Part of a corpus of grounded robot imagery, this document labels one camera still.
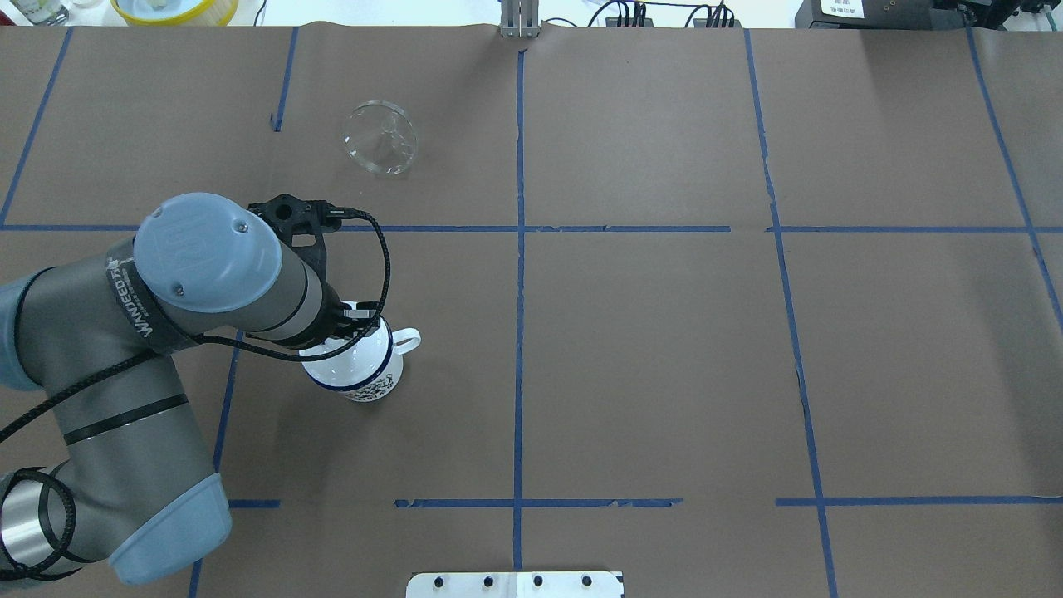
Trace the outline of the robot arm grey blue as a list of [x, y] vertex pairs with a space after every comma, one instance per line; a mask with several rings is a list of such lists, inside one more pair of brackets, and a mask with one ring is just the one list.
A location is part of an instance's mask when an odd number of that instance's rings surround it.
[[352, 348], [379, 325], [390, 281], [354, 306], [327, 281], [323, 236], [354, 219], [383, 234], [323, 200], [179, 194], [106, 252], [3, 285], [2, 385], [46, 398], [2, 438], [53, 413], [69, 452], [3, 474], [4, 593], [97, 561], [144, 586], [227, 540], [223, 478], [174, 355], [220, 345], [314, 362], [330, 338]]

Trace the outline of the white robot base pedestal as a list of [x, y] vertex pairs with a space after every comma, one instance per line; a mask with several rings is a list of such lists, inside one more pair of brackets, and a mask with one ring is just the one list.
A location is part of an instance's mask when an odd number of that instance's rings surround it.
[[406, 597], [624, 597], [613, 571], [462, 571], [414, 575]]

